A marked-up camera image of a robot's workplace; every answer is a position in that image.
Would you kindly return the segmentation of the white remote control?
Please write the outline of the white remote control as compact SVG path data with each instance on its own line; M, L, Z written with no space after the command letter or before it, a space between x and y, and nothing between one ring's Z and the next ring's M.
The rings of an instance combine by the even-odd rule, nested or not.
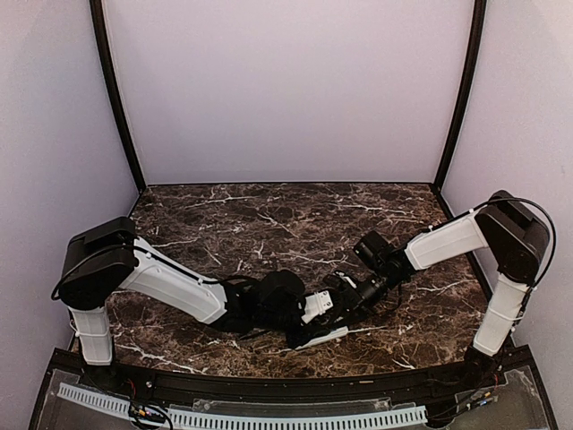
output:
M341 328L335 329L334 331L331 331L329 334L315 337L315 338L309 340L308 342L306 342L305 344L303 344L302 346L296 347L295 350L310 348L310 347L320 345L322 343L326 343L326 342L331 341L331 340L336 340L336 339L345 337L348 333L349 333L348 327L343 326Z

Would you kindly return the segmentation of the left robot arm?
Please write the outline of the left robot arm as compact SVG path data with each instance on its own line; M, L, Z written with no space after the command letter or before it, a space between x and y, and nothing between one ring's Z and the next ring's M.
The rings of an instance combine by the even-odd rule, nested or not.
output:
M108 391L126 383L125 369L113 360L106 310L107 298L119 289L170 305L216 331L282 331L291 337L293 348L312 340L297 340L296 335L334 306L327 290L307 292L288 270L272 271L262 279L200 275L138 236L131 219L112 219L69 241L61 279L50 296L72 314L90 373Z

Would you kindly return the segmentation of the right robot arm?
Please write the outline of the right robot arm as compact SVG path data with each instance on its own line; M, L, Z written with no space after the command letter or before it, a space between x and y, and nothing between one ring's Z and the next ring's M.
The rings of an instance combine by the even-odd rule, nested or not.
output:
M523 318L530 296L552 263L556 238L554 222L543 207L499 190L488 201L427 228L399 248L369 232L354 252L371 276L361 282L346 274L339 277L349 295L348 307L355 310L375 304L418 271L475 250L490 250L498 278L473 340L473 348L481 354L472 355L457 370L458 382L474 389L492 372L488 357L500 351Z

